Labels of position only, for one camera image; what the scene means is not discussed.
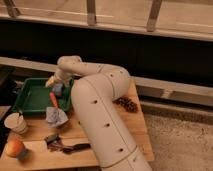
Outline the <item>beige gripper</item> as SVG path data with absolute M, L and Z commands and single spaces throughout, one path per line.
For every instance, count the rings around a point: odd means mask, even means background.
M 57 83 L 63 83 L 65 86 L 69 85 L 69 82 L 71 80 L 72 75 L 68 72 L 65 72 L 61 69 L 57 69 L 54 77 L 51 76 L 45 83 L 46 87 L 52 87 L 55 84 L 55 81 Z

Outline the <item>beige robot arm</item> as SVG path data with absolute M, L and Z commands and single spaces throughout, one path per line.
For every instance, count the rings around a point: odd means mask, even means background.
M 128 91 L 129 72 L 121 66 L 84 62 L 79 56 L 62 56 L 46 85 L 68 85 L 74 74 L 80 78 L 71 88 L 72 106 L 101 170 L 152 171 L 113 104 Z

